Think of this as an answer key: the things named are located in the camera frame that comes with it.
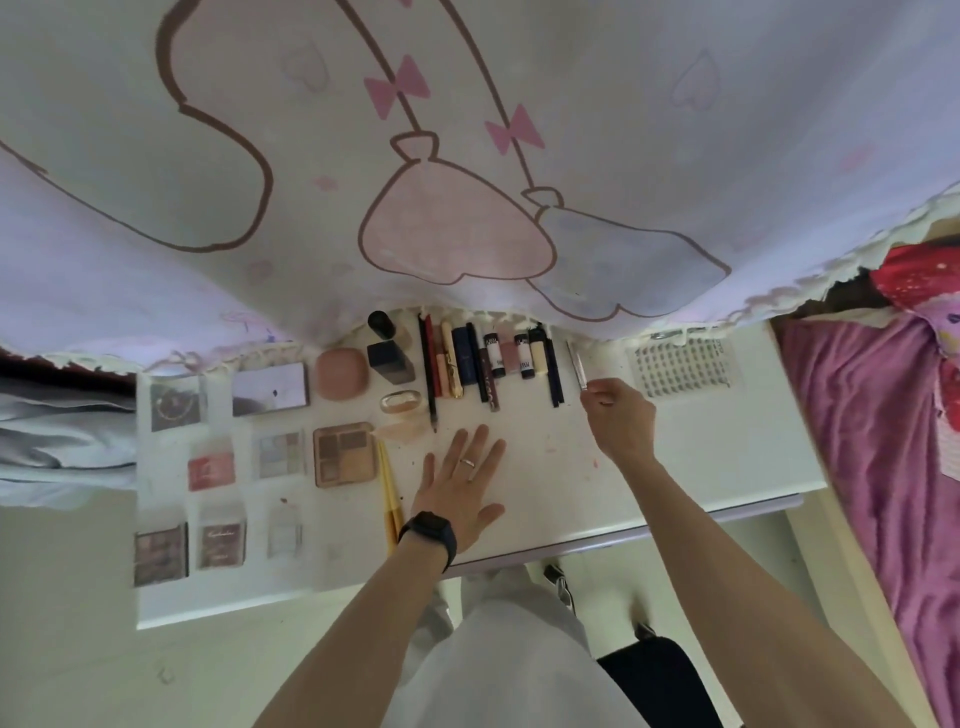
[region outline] desk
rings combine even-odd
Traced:
[[[408,330],[416,319],[404,314]],[[355,343],[370,343],[368,331]],[[475,386],[462,400],[438,400],[440,431],[407,446],[389,445],[402,503],[411,502],[420,482],[423,456],[442,454],[458,427],[486,423],[491,438],[507,440],[507,453],[489,490],[506,515],[451,568],[451,575],[584,548],[605,546],[646,533],[645,521],[616,468],[597,449],[579,403],[579,388],[566,349],[556,340],[566,404],[551,406],[545,377],[498,380],[501,411],[481,403]],[[712,390],[658,405],[657,453],[666,468],[705,509],[721,518],[780,510],[801,494],[826,483],[780,365],[766,325],[735,330],[725,342],[738,370],[729,390]],[[585,355],[588,376],[634,380],[629,350],[611,342]],[[424,379],[419,341],[409,352],[417,368],[411,386]],[[311,393],[308,407],[247,418],[232,418],[229,373],[206,378],[205,424],[150,432],[149,408],[138,408],[140,488],[138,510],[147,520],[163,509],[181,508],[196,544],[200,512],[242,502],[247,517],[246,563],[236,569],[196,570],[191,547],[190,575],[138,590],[140,628],[244,609],[311,592],[365,581],[386,555],[379,481],[320,490],[314,487],[312,457],[306,472],[256,481],[251,442],[261,434],[299,428],[305,442],[326,425],[387,421],[380,397],[401,387],[371,372],[371,388],[345,402]],[[149,379],[138,380],[144,402]],[[236,456],[237,484],[189,494],[186,462],[191,448],[228,435]],[[281,498],[296,504],[303,522],[300,557],[279,563],[267,559],[267,515]]]

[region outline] black smartwatch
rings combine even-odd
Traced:
[[[446,546],[446,566],[444,567],[444,571],[450,568],[450,564],[453,563],[453,560],[457,556],[457,537],[453,535],[453,528],[450,527],[450,521],[434,513],[430,513],[430,511],[420,511],[403,525],[396,540],[399,542],[403,538],[403,534],[407,531],[413,531],[425,539],[430,539],[431,541],[436,541]]]

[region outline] pink round compact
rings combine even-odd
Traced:
[[[352,400],[367,391],[370,368],[359,349],[331,349],[317,357],[317,393],[325,400]]]

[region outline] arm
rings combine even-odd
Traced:
[[[581,396],[647,519],[690,626],[750,728],[911,723],[870,670],[698,506],[653,453],[656,408],[619,379]]]
[[[503,515],[502,505],[481,507],[506,446],[498,440],[476,473],[488,430],[477,428],[466,451],[460,430],[434,475],[434,457],[423,461],[413,513],[431,511],[450,521],[459,551]],[[420,613],[446,567],[446,548],[407,531],[396,551],[353,598],[324,637],[303,658],[253,728],[375,728],[400,679],[403,656]]]

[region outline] pink blanket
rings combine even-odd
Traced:
[[[960,728],[960,483],[940,473],[933,331],[793,321],[787,374],[943,728]]]

